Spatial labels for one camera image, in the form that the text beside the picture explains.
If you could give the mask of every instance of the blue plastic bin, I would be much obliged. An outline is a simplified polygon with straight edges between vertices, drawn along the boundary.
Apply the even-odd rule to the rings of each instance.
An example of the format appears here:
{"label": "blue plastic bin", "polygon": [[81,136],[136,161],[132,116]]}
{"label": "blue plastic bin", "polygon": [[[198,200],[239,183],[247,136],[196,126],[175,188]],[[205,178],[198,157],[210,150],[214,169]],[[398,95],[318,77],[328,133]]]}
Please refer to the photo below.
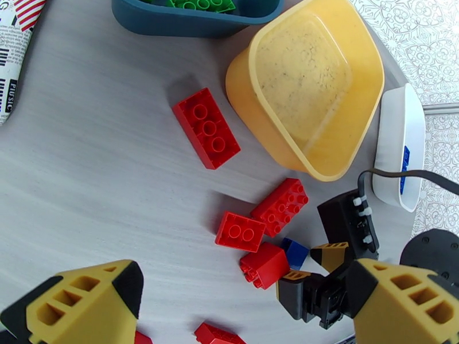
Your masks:
{"label": "blue plastic bin", "polygon": [[152,4],[139,0],[112,0],[116,20],[127,30],[148,36],[206,37],[231,36],[249,25],[265,24],[279,16],[283,0],[233,0],[229,13],[176,9],[167,0]]}

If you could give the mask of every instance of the yellow plastic container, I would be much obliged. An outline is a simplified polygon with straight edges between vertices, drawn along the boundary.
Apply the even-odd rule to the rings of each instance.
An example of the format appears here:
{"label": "yellow plastic container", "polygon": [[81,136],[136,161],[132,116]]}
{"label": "yellow plastic container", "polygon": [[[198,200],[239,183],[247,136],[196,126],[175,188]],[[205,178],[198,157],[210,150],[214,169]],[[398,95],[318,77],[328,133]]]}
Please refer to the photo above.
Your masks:
{"label": "yellow plastic container", "polygon": [[233,108],[282,166],[335,181],[349,169],[384,87],[379,52],[348,0],[304,0],[262,28],[228,68]]}

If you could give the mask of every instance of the patterned tablecloth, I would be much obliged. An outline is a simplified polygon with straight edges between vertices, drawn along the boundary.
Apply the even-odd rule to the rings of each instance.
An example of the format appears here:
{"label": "patterned tablecloth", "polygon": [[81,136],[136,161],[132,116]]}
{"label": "patterned tablecloth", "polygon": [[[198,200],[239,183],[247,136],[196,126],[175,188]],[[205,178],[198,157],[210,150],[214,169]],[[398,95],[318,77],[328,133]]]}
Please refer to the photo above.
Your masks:
{"label": "patterned tablecloth", "polygon": [[351,0],[423,105],[459,103],[459,0]]}
{"label": "patterned tablecloth", "polygon": [[[459,182],[459,116],[426,117],[426,158],[424,168]],[[431,228],[459,235],[459,197],[433,183],[423,181],[416,209],[413,235]]]}

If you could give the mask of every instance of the gray table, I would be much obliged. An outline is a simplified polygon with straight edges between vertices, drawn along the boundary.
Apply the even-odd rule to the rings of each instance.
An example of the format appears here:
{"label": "gray table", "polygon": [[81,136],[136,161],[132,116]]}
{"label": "gray table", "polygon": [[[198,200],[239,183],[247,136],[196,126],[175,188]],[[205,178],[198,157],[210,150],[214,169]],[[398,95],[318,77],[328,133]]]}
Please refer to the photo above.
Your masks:
{"label": "gray table", "polygon": [[[355,188],[374,161],[378,116],[337,182],[270,158],[222,86],[254,31],[220,41],[142,37],[118,25],[110,0],[50,1],[15,113],[0,129],[0,308],[58,271],[129,258],[145,274],[139,326],[155,344],[193,343],[207,319],[248,344],[331,344],[353,332],[349,319],[328,331],[317,319],[292,320],[274,287],[244,280],[243,252],[213,243],[224,209],[247,214],[287,176],[303,181],[310,202],[275,241],[325,243],[316,206]],[[388,77],[388,87],[400,83]],[[242,147],[217,171],[202,166],[170,109],[206,86]],[[381,258],[396,262],[413,215],[369,200]],[[304,269],[321,270],[309,259]]]}

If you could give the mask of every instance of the black cable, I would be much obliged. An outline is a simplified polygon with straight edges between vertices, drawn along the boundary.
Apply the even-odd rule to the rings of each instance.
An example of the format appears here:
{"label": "black cable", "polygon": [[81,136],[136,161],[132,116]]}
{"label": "black cable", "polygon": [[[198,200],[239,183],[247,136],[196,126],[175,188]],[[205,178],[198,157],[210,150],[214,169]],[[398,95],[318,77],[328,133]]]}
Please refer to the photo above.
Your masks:
{"label": "black cable", "polygon": [[359,179],[357,180],[357,188],[359,190],[360,197],[365,196],[365,175],[367,173],[372,173],[372,174],[376,174],[376,175],[387,177],[387,178],[400,178],[400,177],[423,178],[432,183],[435,183],[436,185],[442,187],[443,189],[446,189],[447,191],[450,191],[453,194],[459,195],[459,184],[458,183],[450,181],[449,179],[437,173],[431,172],[431,171],[410,170],[410,171],[405,171],[405,172],[387,172],[387,171],[378,170],[378,169],[373,168],[373,169],[365,170],[359,175]]}

